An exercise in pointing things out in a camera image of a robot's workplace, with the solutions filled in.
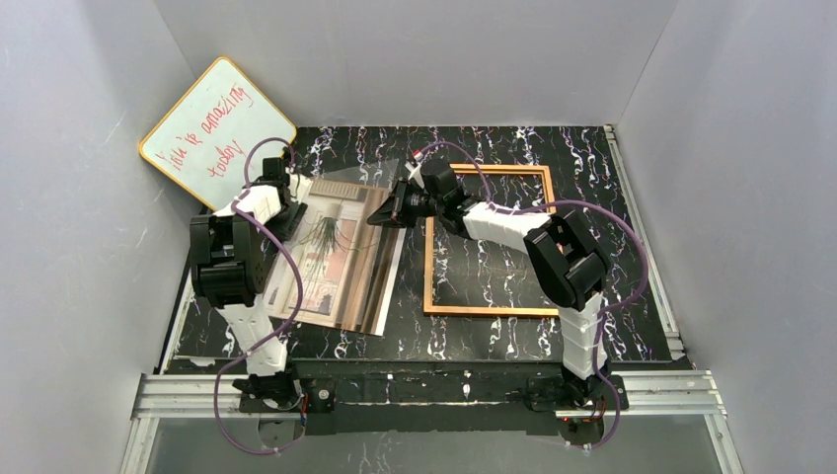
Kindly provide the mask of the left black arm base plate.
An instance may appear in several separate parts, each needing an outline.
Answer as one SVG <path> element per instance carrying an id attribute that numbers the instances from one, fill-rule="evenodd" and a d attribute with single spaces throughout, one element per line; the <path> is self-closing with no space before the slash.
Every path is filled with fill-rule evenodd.
<path id="1" fill-rule="evenodd" d="M 232 386 L 240 392 L 242 413 L 331 413 L 336 404 L 332 378 L 273 377 L 238 378 Z"/>

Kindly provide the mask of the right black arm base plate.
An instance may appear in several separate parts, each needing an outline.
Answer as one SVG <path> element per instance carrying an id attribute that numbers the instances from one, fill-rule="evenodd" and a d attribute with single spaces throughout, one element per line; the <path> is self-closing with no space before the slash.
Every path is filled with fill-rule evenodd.
<path id="1" fill-rule="evenodd" d="M 606 376 L 610 384 L 595 374 L 580 380 L 570 373 L 563 375 L 539 375 L 529 377 L 521 389 L 524 404 L 535 412 L 586 410 L 590 414 L 593 406 L 601 407 L 605 401 L 606 411 L 617 408 L 627 410 L 630 402 L 624 379 L 616 374 Z"/>

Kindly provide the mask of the printed photo of plant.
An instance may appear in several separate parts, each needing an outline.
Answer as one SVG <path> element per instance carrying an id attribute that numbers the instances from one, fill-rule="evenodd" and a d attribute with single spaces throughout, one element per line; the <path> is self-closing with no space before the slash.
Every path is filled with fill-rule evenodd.
<path id="1" fill-rule="evenodd" d="M 313 182 L 302 223 L 286 244 L 302 276 L 298 322 L 384 333 L 405 231 L 367 218 L 388 196 L 385 188 Z"/>

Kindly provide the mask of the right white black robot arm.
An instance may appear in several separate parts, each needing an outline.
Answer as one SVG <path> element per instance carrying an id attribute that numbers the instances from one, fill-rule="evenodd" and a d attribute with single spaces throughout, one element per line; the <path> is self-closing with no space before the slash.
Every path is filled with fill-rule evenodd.
<path id="1" fill-rule="evenodd" d="M 431 218 L 466 240 L 488 241 L 525 254 L 545 296 L 569 322 L 564 330 L 563 366 L 579 380 L 602 372 L 607 355 L 597 331 L 609 258 L 572 209 L 502 209 L 466 190 L 459 176 L 466 165 L 430 159 L 408 163 L 366 222 L 412 228 Z"/>

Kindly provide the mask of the transparent acrylic sheet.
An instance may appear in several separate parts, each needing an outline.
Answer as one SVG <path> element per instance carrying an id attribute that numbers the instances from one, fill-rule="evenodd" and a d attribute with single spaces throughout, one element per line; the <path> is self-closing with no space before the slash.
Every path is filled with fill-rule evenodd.
<path id="1" fill-rule="evenodd" d="M 311 192 L 323 196 L 349 198 L 354 188 L 381 188 L 388 193 L 398 178 L 402 164 L 399 159 L 385 159 L 325 172 L 312 178 Z"/>

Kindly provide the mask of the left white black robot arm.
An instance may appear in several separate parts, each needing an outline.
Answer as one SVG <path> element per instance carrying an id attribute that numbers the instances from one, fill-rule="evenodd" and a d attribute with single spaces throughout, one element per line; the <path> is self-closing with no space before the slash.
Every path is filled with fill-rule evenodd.
<path id="1" fill-rule="evenodd" d="M 307 211 L 312 181 L 292 174 L 278 157 L 227 206 L 190 221 L 190 281 L 231 327 L 246 356 L 248 374 L 272 377 L 286 368 L 287 348 L 266 310 L 265 292 L 276 263 L 266 245 L 285 243 Z"/>

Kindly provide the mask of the orange wooden picture frame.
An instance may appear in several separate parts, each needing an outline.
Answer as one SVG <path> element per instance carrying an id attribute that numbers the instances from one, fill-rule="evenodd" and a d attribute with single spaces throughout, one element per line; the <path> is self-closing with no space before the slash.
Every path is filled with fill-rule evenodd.
<path id="1" fill-rule="evenodd" d="M 423 313 L 426 316 L 556 318 L 557 307 L 514 295 L 534 272 L 523 253 L 486 241 L 462 241 L 425 221 Z"/>

